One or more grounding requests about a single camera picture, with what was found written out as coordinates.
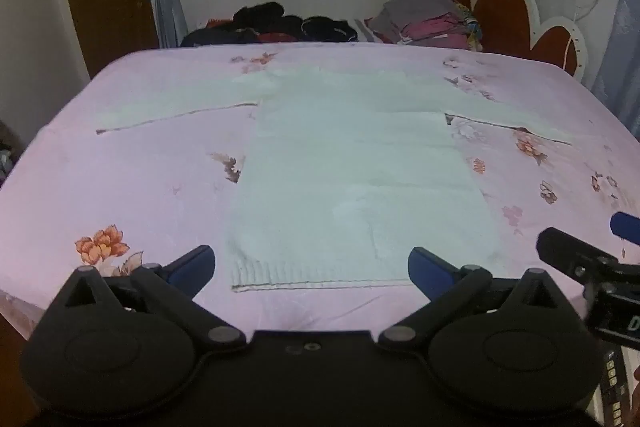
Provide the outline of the pile of dark clothes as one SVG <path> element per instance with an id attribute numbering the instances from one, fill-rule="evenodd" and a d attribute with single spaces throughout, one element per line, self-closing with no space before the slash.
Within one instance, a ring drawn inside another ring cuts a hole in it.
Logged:
<path id="1" fill-rule="evenodd" d="M 244 6 L 231 20 L 209 20 L 181 41 L 182 48 L 289 42 L 349 43 L 357 31 L 346 20 L 316 15 L 303 18 L 286 14 L 278 2 Z"/>

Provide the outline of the red white scalloped headboard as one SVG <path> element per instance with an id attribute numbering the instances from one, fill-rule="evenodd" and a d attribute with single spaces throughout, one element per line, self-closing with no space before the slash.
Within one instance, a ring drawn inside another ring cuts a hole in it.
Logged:
<path id="1" fill-rule="evenodd" d="M 562 68 L 580 81 L 588 65 L 584 36 L 574 20 L 544 20 L 536 0 L 456 0 L 480 24 L 485 52 L 527 58 Z"/>

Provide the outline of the stack of folded clothes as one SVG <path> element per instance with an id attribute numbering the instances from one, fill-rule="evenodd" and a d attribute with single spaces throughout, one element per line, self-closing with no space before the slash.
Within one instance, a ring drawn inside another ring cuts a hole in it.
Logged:
<path id="1" fill-rule="evenodd" d="M 398 46 L 482 49 L 480 23 L 454 0 L 390 0 L 364 24 L 381 41 Z"/>

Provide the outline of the white knit sweater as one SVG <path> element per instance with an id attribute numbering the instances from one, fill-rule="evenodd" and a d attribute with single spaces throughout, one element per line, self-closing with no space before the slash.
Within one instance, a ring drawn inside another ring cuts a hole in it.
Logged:
<path id="1" fill-rule="evenodd" d="M 226 232 L 237 291 L 401 283 L 416 246 L 500 269 L 494 222 L 448 118 L 568 141 L 531 113 L 446 81 L 318 68 L 193 83 L 108 110 L 99 124 L 243 104 L 258 113 Z"/>

